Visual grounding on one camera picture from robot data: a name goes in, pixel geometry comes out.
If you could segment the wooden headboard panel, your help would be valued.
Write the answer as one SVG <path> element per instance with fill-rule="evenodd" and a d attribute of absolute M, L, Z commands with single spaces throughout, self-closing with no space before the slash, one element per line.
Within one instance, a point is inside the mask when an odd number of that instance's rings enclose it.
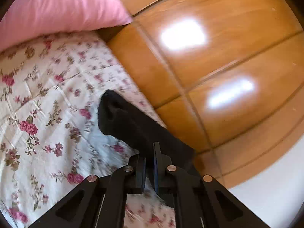
<path fill-rule="evenodd" d="M 303 0 L 121 0 L 102 29 L 197 168 L 234 187 L 303 136 Z"/>

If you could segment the floral white bedspread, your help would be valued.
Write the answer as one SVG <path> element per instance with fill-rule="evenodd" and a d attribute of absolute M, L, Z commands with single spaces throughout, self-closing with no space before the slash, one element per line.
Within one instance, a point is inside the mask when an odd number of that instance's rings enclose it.
<path fill-rule="evenodd" d="M 29 227 L 91 174 L 103 177 L 135 154 L 98 128 L 112 89 L 160 122 L 94 32 L 43 36 L 1 52 L 1 214 Z"/>

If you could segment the black pants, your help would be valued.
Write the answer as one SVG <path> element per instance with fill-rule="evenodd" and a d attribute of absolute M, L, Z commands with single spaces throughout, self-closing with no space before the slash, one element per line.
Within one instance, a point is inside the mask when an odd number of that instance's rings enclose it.
<path fill-rule="evenodd" d="M 98 127 L 104 135 L 111 135 L 125 142 L 146 158 L 146 171 L 151 183 L 154 182 L 155 142 L 160 144 L 161 153 L 171 158 L 173 165 L 193 176 L 199 176 L 193 165 L 195 150 L 113 90 L 108 89 L 101 96 Z"/>

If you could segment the pink pillow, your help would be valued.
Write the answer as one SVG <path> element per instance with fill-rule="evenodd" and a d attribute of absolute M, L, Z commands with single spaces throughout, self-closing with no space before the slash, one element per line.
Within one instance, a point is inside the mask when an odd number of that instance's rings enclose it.
<path fill-rule="evenodd" d="M 120 0 L 15 0 L 1 20 L 1 51 L 42 35 L 131 22 Z"/>

